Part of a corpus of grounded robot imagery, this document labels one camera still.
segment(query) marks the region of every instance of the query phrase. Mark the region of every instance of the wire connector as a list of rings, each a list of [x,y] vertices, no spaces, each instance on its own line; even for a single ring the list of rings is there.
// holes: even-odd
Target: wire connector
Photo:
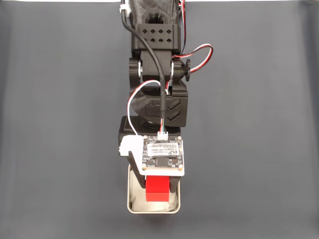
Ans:
[[[168,140],[168,132],[158,131],[158,140]]]
[[[125,10],[126,17],[130,17],[130,14],[132,12],[130,0],[125,0],[125,4],[120,5],[120,12],[122,12],[122,10]]]

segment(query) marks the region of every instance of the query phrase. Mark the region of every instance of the red cube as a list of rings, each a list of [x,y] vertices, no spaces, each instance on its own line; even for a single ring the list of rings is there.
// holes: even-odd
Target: red cube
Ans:
[[[146,177],[146,201],[168,202],[169,201],[169,176]]]

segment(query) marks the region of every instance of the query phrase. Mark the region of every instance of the circuit board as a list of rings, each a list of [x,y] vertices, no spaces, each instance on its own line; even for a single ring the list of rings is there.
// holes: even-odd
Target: circuit board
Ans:
[[[157,136],[144,136],[143,169],[183,168],[183,148],[180,136],[169,136],[168,140],[158,140]]]

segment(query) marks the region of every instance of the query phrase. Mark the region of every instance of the label sticker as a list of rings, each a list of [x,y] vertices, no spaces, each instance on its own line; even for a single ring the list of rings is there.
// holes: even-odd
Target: label sticker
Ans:
[[[148,156],[179,155],[178,143],[150,143],[148,144]]]

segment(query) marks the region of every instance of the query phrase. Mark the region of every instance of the gray fabric backdrop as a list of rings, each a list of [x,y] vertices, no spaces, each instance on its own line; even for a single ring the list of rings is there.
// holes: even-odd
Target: gray fabric backdrop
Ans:
[[[117,132],[130,35],[117,3],[0,3],[0,238],[317,239],[307,6],[187,4],[181,210],[132,215]],[[206,52],[192,57],[199,63]]]

